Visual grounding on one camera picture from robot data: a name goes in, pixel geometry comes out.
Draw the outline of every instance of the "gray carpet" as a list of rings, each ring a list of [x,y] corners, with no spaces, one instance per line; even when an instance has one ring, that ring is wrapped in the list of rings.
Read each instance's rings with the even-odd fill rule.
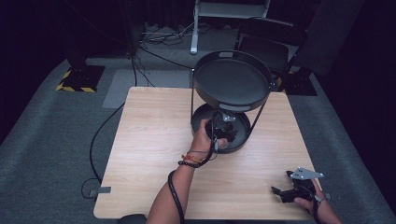
[[[209,30],[200,35],[197,55],[190,55],[188,35],[180,45],[147,46],[164,58],[193,67],[212,50],[231,49],[234,37],[233,30]],[[137,55],[154,86],[189,87],[189,69],[142,50]],[[131,61],[122,58],[92,58],[87,63],[106,66],[98,92],[56,91],[69,66],[67,62],[59,64],[0,146],[0,223],[117,223],[94,217],[94,200],[84,199],[80,188],[86,179],[93,177],[89,161],[91,140],[125,100],[127,90],[134,85],[134,73]],[[345,223],[396,223],[326,95],[315,77],[311,79],[318,96],[290,96],[289,99],[314,166],[326,175],[321,185],[332,195],[334,210]],[[137,85],[148,85],[141,74]],[[120,114],[121,111],[110,119],[96,138],[92,155],[99,175],[103,175],[106,168]],[[89,181],[84,190],[97,187],[95,181]]]

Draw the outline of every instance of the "black strap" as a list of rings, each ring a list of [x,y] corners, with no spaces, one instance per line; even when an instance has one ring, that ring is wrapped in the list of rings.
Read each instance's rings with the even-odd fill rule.
[[[318,208],[319,208],[319,206],[318,206],[318,201],[315,200],[315,198],[314,198],[314,220],[315,220],[318,224],[321,224],[321,222],[319,221],[319,218],[318,218]]]
[[[180,203],[180,200],[177,197],[175,186],[173,185],[173,182],[172,182],[172,177],[173,177],[174,172],[175,171],[172,171],[169,174],[169,176],[168,176],[168,186],[169,186],[169,189],[171,190],[172,196],[174,198],[174,201],[175,201],[175,204],[176,204],[176,207],[177,207],[178,217],[180,219],[180,224],[184,224],[183,208],[181,207],[181,203]]]
[[[212,157],[212,155],[213,155],[213,149],[210,148],[209,151],[208,151],[208,153],[207,153],[206,158],[205,158],[203,161],[200,162],[200,166],[205,165],[205,164],[210,160],[210,158]]]

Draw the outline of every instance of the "finger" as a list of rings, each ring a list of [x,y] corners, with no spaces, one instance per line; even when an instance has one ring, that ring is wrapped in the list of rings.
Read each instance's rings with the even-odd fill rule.
[[[314,184],[315,191],[317,192],[317,195],[322,198],[324,196],[323,192],[321,191],[318,182],[315,179],[311,179],[312,184]]]
[[[313,207],[313,205],[312,205],[311,202],[309,202],[309,201],[307,201],[307,200],[305,200],[305,199],[302,199],[302,198],[295,198],[295,199],[294,199],[294,202],[297,203],[297,204],[299,204],[302,208],[305,208],[305,209],[307,209],[309,212],[312,213],[312,207]]]
[[[226,148],[228,146],[227,138],[220,138],[218,141],[219,141],[219,148]]]
[[[200,122],[200,124],[199,124],[199,128],[200,129],[202,129],[202,130],[204,130],[205,129],[205,126],[206,126],[206,124],[209,122],[209,119],[201,119],[201,122]]]

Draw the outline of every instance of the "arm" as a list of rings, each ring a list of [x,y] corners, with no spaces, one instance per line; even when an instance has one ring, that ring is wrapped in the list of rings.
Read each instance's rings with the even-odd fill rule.
[[[208,120],[203,119],[200,123],[198,132],[195,133],[191,143],[190,151],[187,155],[192,156],[195,160],[202,160],[209,152],[211,141],[206,135],[205,125]],[[219,145],[225,145],[226,140],[220,139]],[[189,163],[197,163],[197,161],[184,160]],[[187,165],[179,165],[173,175],[173,184],[177,192],[177,197],[180,200],[183,212],[186,213],[187,203],[189,200],[190,187],[195,168]],[[168,187],[165,183],[154,200],[153,205],[148,213],[147,224],[156,223],[179,223],[179,216],[175,201]]]
[[[323,192],[320,190],[317,181],[312,179],[312,182],[315,186],[315,191],[317,192],[317,196],[320,199],[325,199]],[[295,198],[294,202],[299,204],[302,208],[305,208],[312,215],[314,214],[314,205],[313,202],[309,202],[302,198]],[[318,205],[318,219],[322,224],[341,224],[341,219],[335,214],[332,210],[332,206],[329,204],[327,200],[321,201]]]

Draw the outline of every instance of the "black cable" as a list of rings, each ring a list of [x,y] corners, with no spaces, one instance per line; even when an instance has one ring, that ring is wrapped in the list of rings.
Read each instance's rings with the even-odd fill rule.
[[[181,207],[180,200],[177,197],[175,186],[173,185],[173,181],[172,181],[172,177],[173,177],[174,173],[175,173],[175,171],[172,171],[169,174],[169,176],[168,176],[168,186],[169,186],[169,189],[171,190],[172,196],[174,198],[174,201],[175,201],[175,204],[176,204],[176,207],[177,207],[178,217],[180,219],[180,224],[184,224],[185,220],[184,220],[183,208]]]
[[[314,216],[314,220],[318,223],[318,224],[321,224],[321,222],[319,221],[319,218],[318,218],[318,201],[317,201],[317,199],[315,198],[315,193],[313,193],[311,190],[309,190],[308,188],[306,188],[306,187],[304,187],[304,186],[302,186],[302,185],[298,185],[298,186],[296,186],[297,188],[301,188],[301,189],[304,189],[310,196],[311,196],[311,198],[313,199],[313,203],[314,203],[314,207],[313,207],[313,209],[314,209],[314,214],[312,214],[313,216]]]
[[[154,37],[154,38],[149,38],[152,34],[155,34],[155,32],[159,31],[160,28],[157,28],[155,31],[152,31],[150,34],[148,34],[148,36],[146,36],[142,41],[140,41],[140,43],[149,43],[152,45],[159,45],[159,44],[164,44],[166,46],[172,46],[172,45],[178,45],[183,43],[183,39],[182,37],[184,37],[184,35],[186,35],[186,33],[190,32],[193,30],[193,28],[191,28],[194,25],[194,23],[191,23],[190,25],[188,25],[183,31],[179,31],[177,33],[172,33],[172,34],[167,34],[167,35],[161,35],[158,37]],[[172,43],[172,44],[167,44],[166,41],[178,41],[176,43]]]
[[[94,197],[85,196],[85,194],[84,194],[84,192],[83,192],[83,189],[84,189],[84,185],[85,185],[88,181],[90,181],[90,180],[95,180],[95,179],[96,179],[96,178],[89,178],[89,179],[85,180],[84,183],[81,185],[81,195],[82,195],[83,198],[85,198],[85,199],[94,199]]]
[[[121,109],[125,103],[122,103],[119,108],[116,109],[106,120],[105,122],[102,123],[98,131],[96,131],[95,135],[93,136],[91,140],[91,146],[90,146],[90,164],[93,173],[95,174],[96,179],[99,181],[99,184],[102,184],[102,178],[99,176],[99,174],[96,172],[95,166],[93,165],[93,159],[92,159],[92,150],[93,150],[93,143],[95,142],[96,136],[99,134],[99,132],[102,130],[102,128],[105,126],[105,124]]]
[[[143,66],[142,60],[141,60],[137,55],[135,55],[135,57],[139,60],[139,64],[140,64],[140,66],[143,68],[143,72],[142,72],[142,71],[140,71],[139,66],[137,66],[137,64],[136,64],[136,69],[137,69],[137,71],[138,71],[140,74],[142,74],[143,77],[145,77],[146,81],[148,82],[148,86],[149,86],[149,84],[150,84],[152,87],[155,87],[155,86],[151,83],[151,81],[149,80],[149,78],[146,76],[146,68]]]
[[[142,49],[143,51],[145,51],[146,53],[149,53],[149,54],[151,54],[151,55],[153,55],[153,56],[156,56],[156,57],[158,57],[158,58],[161,58],[161,59],[163,59],[163,60],[165,60],[165,61],[167,61],[167,62],[169,62],[169,63],[174,63],[174,64],[176,64],[176,65],[179,65],[179,66],[182,66],[182,67],[185,67],[185,68],[192,69],[192,67],[188,67],[187,65],[183,65],[183,64],[180,64],[180,63],[172,62],[172,61],[170,61],[170,60],[168,60],[168,59],[165,59],[164,57],[161,57],[160,55],[157,55],[157,54],[155,54],[155,53],[152,53],[152,52],[150,52],[150,51],[148,51],[148,50],[146,50],[146,49],[144,49],[144,48],[142,48],[142,47],[139,47],[139,48]]]
[[[213,160],[218,156],[218,153],[216,153],[215,158],[211,159],[211,158],[212,158],[212,155],[213,155],[213,152],[214,152],[215,150],[218,150],[217,148],[214,148],[214,147],[212,147],[212,146],[213,146],[213,144],[215,144],[215,141],[218,141],[218,140],[219,140],[219,139],[217,139],[217,137],[215,136],[215,122],[214,122],[214,120],[215,120],[215,113],[212,114],[212,123],[211,123],[212,132],[211,132],[211,136],[210,136],[211,146],[210,146],[210,149],[209,149],[209,153],[207,154],[207,157],[206,157],[202,162],[200,162],[200,163],[201,163],[201,166],[205,165],[208,161],[213,161]]]
[[[136,69],[134,68],[134,59],[131,59],[132,61],[132,68],[134,69],[134,85],[137,86],[137,74],[136,74]]]

